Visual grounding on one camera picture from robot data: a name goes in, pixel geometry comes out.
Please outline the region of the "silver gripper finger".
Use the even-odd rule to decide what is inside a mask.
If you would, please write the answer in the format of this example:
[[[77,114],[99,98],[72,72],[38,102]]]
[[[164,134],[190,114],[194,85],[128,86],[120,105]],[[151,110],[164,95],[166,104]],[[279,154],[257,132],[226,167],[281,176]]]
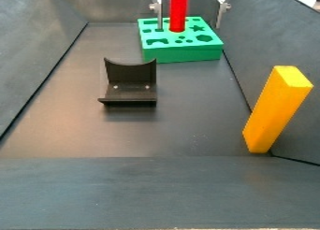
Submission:
[[[160,0],[151,0],[151,4],[148,5],[148,8],[158,15],[158,28],[162,29],[162,1]]]
[[[219,28],[223,13],[231,8],[230,0],[216,0],[216,2],[218,2],[218,11],[216,11],[215,29]]]

